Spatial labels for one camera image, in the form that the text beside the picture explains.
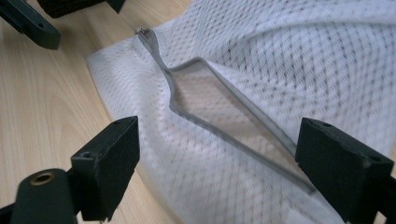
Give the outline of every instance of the black plastic bracket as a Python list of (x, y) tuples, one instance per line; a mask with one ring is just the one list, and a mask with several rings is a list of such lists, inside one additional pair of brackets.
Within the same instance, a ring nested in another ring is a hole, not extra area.
[(77, 223), (110, 220), (140, 157), (137, 117), (108, 125), (72, 156), (65, 172), (49, 169), (26, 177), (14, 204), (0, 209), (0, 223)]
[(331, 124), (303, 119), (295, 160), (344, 221), (396, 220), (393, 161)]

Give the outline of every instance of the mesh laundry bag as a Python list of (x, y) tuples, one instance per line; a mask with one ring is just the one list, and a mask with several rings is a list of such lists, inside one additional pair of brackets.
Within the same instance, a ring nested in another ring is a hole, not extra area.
[(293, 162), (301, 118), (390, 153), (395, 23), (393, 1), (195, 0), (89, 67), (182, 221), (340, 223)]

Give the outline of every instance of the brass insert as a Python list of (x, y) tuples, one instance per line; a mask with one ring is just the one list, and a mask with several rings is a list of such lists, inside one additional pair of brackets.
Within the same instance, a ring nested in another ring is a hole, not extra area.
[(55, 178), (55, 173), (53, 172), (41, 173), (39, 175), (34, 176), (30, 180), (30, 184), (33, 186), (45, 185), (49, 183), (53, 178)]

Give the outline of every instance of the gray fabric trim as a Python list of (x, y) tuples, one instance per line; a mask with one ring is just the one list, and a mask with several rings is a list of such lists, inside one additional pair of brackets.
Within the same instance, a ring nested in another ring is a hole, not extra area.
[(294, 183), (296, 186), (298, 186), (300, 189), (302, 189), (304, 192), (308, 194), (312, 194), (316, 192), (316, 188), (310, 183), (307, 182), (303, 179), (301, 179), (299, 176), (292, 174), (282, 166), (279, 166), (278, 164), (268, 160), (261, 154), (257, 153), (250, 147), (247, 147), (246, 145), (242, 144), (241, 142), (237, 141), (234, 139), (232, 136), (229, 134), (223, 132), (216, 126), (206, 122), (203, 119), (198, 118), (197, 116), (187, 112), (183, 108), (179, 107), (176, 102), (175, 102), (175, 81), (172, 78), (172, 72), (177, 72), (182, 69), (185, 69), (195, 63), (202, 63), (204, 66), (206, 66), (212, 74), (238, 99), (241, 101), (241, 103), (247, 107), (247, 109), (259, 120), (262, 122), (264, 126), (266, 126), (275, 136), (279, 141), (282, 143), (283, 146), (290, 152), (290, 154), (294, 157), (295, 154), (295, 145), (292, 143), (292, 141), (274, 124), (271, 119), (268, 118), (268, 116), (264, 115), (260, 109), (255, 106), (253, 103), (249, 101), (240, 91), (238, 91), (231, 83), (229, 83), (227, 80), (225, 80), (220, 74), (217, 73), (217, 71), (211, 67), (204, 59), (202, 58), (193, 58), (177, 67), (173, 68), (168, 68), (160, 55), (159, 52), (159, 46), (158, 46), (158, 40), (157, 36), (155, 33), (151, 30), (146, 30), (144, 32), (139, 32), (139, 39), (142, 42), (143, 46), (148, 50), (148, 52), (151, 54), (153, 59), (157, 62), (161, 70), (163, 71), (165, 78), (168, 82), (170, 92), (171, 92), (171, 97), (170, 97), (170, 102), (169, 102), (169, 108), (176, 114), (180, 115), (182, 118), (190, 120), (191, 122), (195, 123), (196, 125), (199, 125), (200, 127), (209, 130), (219, 138), (227, 141), (228, 143), (232, 144), (233, 146), (237, 147), (241, 151), (245, 152), (249, 157), (251, 157), (253, 160), (259, 161), (278, 174), (284, 176), (287, 178), (289, 181)]

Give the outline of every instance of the wooden table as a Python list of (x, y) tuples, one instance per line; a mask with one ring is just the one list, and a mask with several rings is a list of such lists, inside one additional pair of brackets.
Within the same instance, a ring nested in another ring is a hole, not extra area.
[[(126, 0), (121, 14), (102, 3), (53, 20), (58, 50), (42, 49), (0, 19), (0, 207), (15, 201), (19, 183), (48, 168), (68, 170), (70, 157), (111, 117), (94, 87), (86, 59), (99, 49), (180, 15), (190, 0)], [(167, 223), (177, 218), (148, 191), (139, 173), (113, 223)]]

